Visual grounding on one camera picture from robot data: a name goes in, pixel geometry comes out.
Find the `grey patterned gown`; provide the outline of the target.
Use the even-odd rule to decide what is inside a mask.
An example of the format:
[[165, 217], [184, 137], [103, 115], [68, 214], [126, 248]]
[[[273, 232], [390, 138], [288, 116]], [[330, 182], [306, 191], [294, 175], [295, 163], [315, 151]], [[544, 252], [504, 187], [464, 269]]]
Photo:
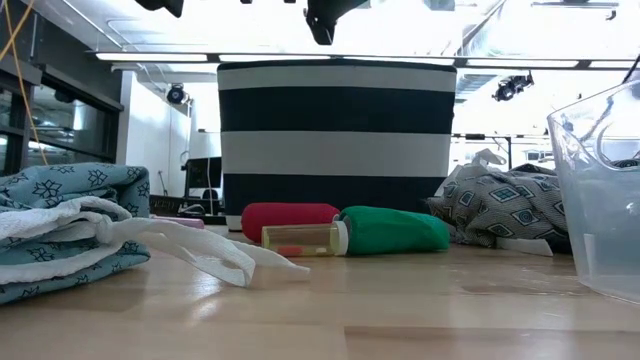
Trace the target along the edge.
[[446, 222], [451, 241], [541, 256], [570, 255], [571, 243], [556, 173], [526, 163], [508, 171], [489, 149], [458, 165], [426, 200]]

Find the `navy white striped fabric basket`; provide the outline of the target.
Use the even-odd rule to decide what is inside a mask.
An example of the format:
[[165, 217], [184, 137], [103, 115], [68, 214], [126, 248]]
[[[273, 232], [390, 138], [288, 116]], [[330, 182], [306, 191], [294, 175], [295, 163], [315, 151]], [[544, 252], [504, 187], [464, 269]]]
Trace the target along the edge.
[[457, 72], [355, 59], [220, 65], [228, 226], [253, 203], [417, 211], [444, 181]]

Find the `green bandage roll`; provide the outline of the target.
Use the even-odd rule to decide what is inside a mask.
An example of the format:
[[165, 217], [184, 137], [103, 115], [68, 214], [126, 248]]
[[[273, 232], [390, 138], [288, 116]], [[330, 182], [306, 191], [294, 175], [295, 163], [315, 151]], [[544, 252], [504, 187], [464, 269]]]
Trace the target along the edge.
[[345, 208], [337, 220], [347, 229], [348, 256], [431, 253], [449, 249], [447, 224], [431, 215], [351, 206]]

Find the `clear plastic container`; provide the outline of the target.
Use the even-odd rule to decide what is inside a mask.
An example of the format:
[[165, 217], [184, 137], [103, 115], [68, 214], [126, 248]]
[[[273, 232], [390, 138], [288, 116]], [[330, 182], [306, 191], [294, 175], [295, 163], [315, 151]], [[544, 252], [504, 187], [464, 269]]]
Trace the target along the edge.
[[579, 282], [640, 304], [640, 80], [548, 117]]

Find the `dark computer monitor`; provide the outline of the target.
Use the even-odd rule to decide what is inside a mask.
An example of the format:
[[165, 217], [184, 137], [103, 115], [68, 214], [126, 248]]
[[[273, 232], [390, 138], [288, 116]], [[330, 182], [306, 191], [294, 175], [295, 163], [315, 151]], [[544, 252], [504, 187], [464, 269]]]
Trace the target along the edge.
[[190, 196], [192, 189], [213, 190], [222, 185], [222, 158], [189, 159], [181, 170], [185, 172], [184, 195]]

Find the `yellow white-capped pill bottle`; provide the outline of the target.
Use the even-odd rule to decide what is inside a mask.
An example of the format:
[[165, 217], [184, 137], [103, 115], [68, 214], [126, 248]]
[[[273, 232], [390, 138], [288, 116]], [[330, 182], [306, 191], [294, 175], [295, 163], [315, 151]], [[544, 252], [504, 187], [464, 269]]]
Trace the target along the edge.
[[344, 256], [349, 230], [343, 221], [327, 224], [265, 226], [262, 246], [284, 257]]

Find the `red bandage roll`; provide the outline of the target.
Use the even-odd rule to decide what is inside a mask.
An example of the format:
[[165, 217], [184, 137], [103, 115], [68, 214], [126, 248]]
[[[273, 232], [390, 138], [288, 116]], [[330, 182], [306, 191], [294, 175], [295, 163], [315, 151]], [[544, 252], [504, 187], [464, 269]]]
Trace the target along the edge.
[[247, 239], [261, 244], [265, 226], [327, 224], [339, 213], [339, 209], [322, 203], [253, 203], [243, 210], [241, 226]]

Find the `pink medicine container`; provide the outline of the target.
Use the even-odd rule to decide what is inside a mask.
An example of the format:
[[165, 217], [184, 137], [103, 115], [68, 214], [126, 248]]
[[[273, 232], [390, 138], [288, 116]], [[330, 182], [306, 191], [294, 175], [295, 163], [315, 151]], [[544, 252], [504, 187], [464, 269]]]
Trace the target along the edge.
[[156, 216], [156, 215], [152, 215], [151, 218], [156, 220], [170, 221], [173, 223], [177, 223], [180, 225], [184, 225], [184, 226], [196, 228], [196, 229], [205, 228], [204, 221], [198, 218], [165, 217], [165, 216]]

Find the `teal patterned gown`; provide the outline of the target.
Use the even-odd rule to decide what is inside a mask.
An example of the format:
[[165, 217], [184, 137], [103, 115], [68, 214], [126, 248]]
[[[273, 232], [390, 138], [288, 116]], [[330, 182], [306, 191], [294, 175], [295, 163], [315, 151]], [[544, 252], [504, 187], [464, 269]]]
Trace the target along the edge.
[[0, 178], [0, 305], [100, 280], [152, 250], [239, 287], [262, 268], [309, 274], [271, 250], [151, 216], [144, 167], [36, 166]]

